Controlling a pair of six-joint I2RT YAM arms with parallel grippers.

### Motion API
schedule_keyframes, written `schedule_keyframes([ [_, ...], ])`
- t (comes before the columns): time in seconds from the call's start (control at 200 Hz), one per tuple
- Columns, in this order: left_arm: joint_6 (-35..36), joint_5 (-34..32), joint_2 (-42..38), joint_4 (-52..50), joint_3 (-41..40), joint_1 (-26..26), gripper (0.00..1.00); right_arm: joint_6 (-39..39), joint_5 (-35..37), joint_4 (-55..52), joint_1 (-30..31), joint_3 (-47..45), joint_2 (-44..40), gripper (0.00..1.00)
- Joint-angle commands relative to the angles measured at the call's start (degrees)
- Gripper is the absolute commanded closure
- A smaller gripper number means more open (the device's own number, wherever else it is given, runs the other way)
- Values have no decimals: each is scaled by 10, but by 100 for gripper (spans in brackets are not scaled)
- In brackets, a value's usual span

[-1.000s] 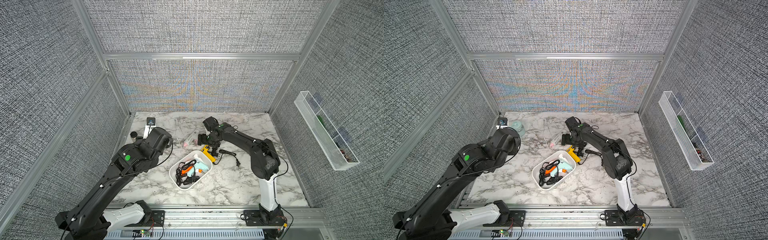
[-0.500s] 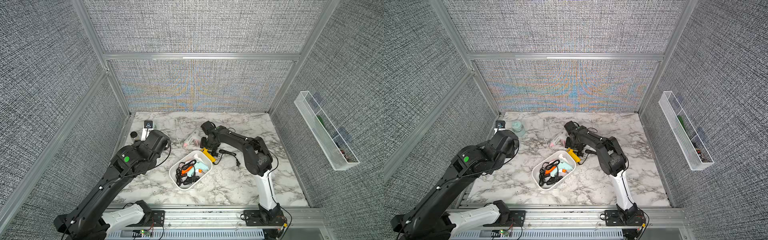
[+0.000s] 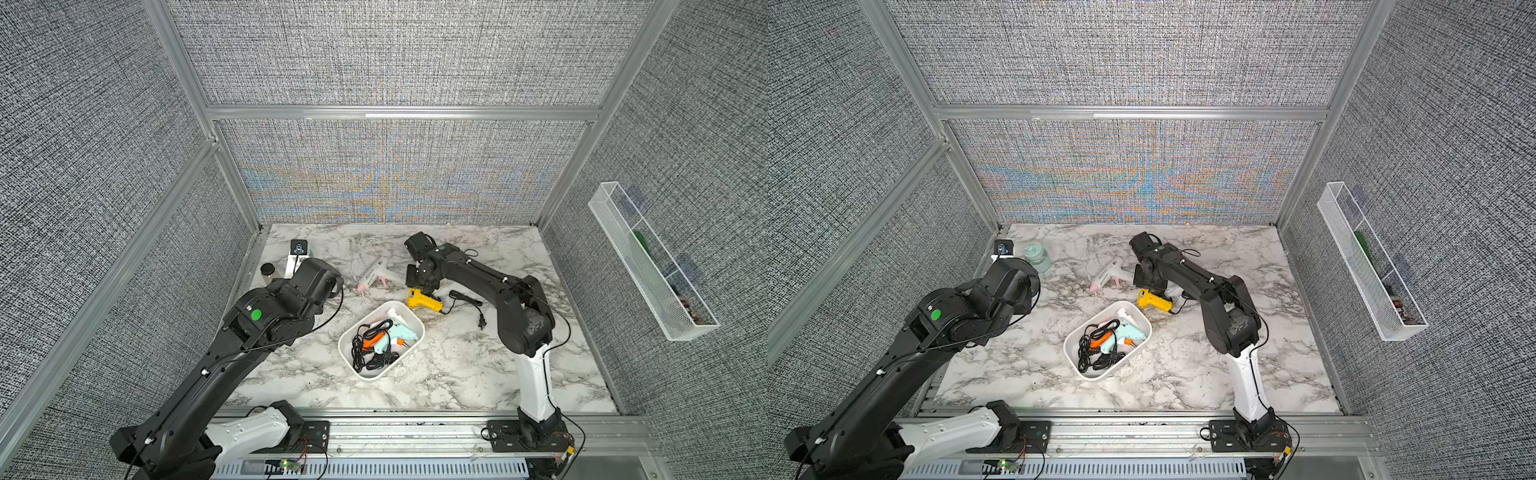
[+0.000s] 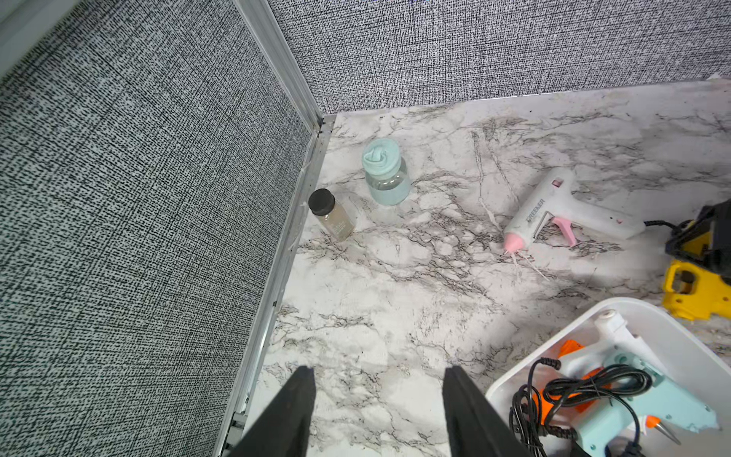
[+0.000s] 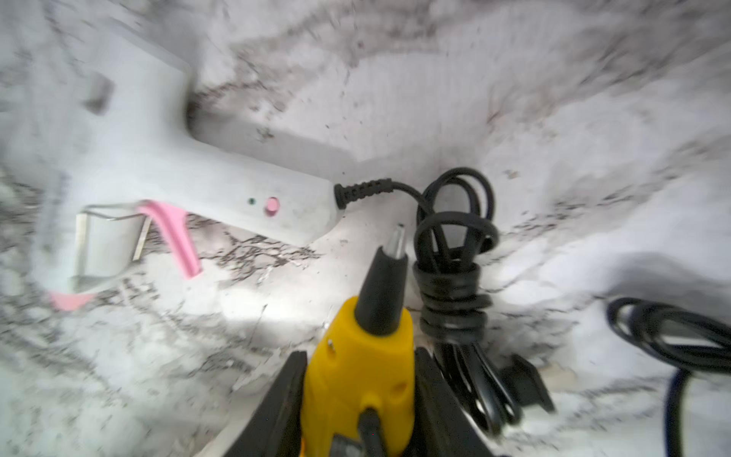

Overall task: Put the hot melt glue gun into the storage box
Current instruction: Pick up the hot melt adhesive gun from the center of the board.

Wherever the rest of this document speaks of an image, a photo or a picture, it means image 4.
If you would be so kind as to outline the white storage box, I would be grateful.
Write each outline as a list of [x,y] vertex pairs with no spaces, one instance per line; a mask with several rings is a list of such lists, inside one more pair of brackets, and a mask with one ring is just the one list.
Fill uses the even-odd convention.
[[[591,308],[499,378],[487,391],[487,401],[506,418],[514,393],[527,380],[542,390],[549,381],[565,377],[559,373],[558,355],[562,344],[571,336],[593,335],[591,322],[606,310],[616,310],[624,316],[628,329],[643,337],[666,365],[666,371],[659,370],[714,409],[720,427],[694,433],[647,416],[639,431],[627,428],[610,442],[605,452],[619,455],[633,438],[639,438],[645,456],[729,455],[729,365],[670,315],[637,299],[611,298]],[[563,407],[552,422],[556,426],[573,428],[577,416],[594,403],[587,407]]]

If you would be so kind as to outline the white orange glue gun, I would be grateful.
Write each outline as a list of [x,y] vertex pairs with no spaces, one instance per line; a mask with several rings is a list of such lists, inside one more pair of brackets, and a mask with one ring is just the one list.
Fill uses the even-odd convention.
[[643,337],[628,329],[626,319],[616,310],[601,312],[592,322],[589,336],[571,336],[559,349],[561,373],[565,377],[579,378],[605,366],[611,354],[628,352],[662,371],[666,365],[653,352]]

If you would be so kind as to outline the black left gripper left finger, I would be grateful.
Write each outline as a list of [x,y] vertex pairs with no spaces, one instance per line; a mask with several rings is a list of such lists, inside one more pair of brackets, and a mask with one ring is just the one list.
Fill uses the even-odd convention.
[[306,456],[315,398],[314,369],[298,367],[228,456]]

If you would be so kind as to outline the yellow black glue gun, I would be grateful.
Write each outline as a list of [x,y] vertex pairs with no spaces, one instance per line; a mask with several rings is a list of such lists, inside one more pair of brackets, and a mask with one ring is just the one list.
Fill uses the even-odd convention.
[[730,202],[702,207],[666,242],[662,305],[687,321],[730,317]]

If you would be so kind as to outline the mint green glue gun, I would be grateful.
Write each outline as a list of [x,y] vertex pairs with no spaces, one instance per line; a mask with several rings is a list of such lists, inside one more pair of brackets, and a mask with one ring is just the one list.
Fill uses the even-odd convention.
[[605,365],[628,365],[650,376],[649,390],[620,399],[600,400],[576,418],[578,446],[590,456],[603,456],[612,440],[633,427],[639,431],[645,417],[654,416],[683,430],[699,433],[720,427],[717,412],[666,374],[634,353],[615,350]]

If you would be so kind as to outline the white pink glue gun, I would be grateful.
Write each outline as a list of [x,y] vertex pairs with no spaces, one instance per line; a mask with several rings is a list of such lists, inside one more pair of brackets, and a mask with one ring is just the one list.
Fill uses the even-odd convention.
[[544,175],[504,230],[506,253],[527,249],[549,222],[560,229],[571,247],[577,244],[574,225],[622,240],[645,231],[640,217],[576,199],[571,193],[574,181],[575,173],[567,168],[550,169]]

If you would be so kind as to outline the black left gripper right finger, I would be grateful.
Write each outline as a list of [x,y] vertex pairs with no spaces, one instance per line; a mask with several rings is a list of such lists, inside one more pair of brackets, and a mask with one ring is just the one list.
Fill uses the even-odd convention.
[[529,456],[461,367],[445,370],[443,400],[452,456]]

